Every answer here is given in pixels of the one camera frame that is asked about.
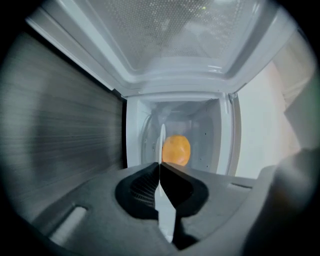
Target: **white wall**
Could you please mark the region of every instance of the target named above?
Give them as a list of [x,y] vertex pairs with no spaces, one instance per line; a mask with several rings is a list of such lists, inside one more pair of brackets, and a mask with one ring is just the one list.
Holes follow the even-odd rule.
[[262,168],[292,153],[282,81],[273,62],[238,92],[241,146],[236,176],[256,179]]

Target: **orange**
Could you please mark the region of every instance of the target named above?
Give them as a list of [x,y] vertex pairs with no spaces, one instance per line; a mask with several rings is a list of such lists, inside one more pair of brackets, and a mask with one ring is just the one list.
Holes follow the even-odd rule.
[[185,166],[190,158],[191,147],[188,139],[182,135],[166,138],[162,147],[162,161]]

